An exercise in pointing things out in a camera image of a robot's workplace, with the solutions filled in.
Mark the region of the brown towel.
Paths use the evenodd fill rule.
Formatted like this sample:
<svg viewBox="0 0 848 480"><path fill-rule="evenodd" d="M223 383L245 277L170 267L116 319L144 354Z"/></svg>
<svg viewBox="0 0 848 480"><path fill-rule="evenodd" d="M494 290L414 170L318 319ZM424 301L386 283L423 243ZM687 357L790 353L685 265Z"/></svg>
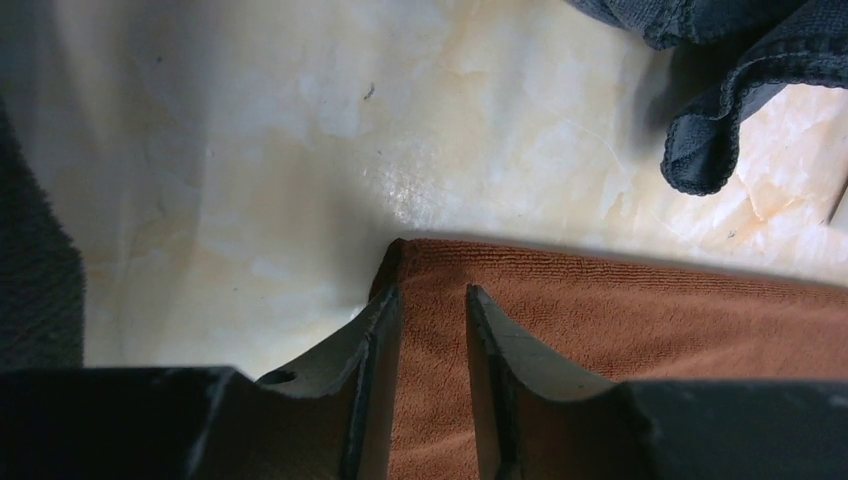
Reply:
<svg viewBox="0 0 848 480"><path fill-rule="evenodd" d="M392 479L478 475L465 296L481 286L582 367L632 377L847 376L847 293L453 240L394 241L373 281L404 306Z"/></svg>

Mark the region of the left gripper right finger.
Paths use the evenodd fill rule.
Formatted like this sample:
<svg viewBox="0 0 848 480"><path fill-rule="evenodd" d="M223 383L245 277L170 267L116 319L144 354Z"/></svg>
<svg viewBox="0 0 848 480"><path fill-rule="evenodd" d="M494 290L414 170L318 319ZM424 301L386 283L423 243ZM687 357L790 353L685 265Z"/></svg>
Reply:
<svg viewBox="0 0 848 480"><path fill-rule="evenodd" d="M466 291L483 479L843 479L847 386L785 380L617 383Z"/></svg>

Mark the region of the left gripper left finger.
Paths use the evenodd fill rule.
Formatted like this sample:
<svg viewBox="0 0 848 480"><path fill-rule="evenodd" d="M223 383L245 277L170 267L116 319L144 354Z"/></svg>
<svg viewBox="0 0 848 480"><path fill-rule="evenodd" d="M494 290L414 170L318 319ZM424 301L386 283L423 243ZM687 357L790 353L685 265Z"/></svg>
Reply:
<svg viewBox="0 0 848 480"><path fill-rule="evenodd" d="M258 379L232 367L1 378L5 479L383 479L401 296Z"/></svg>

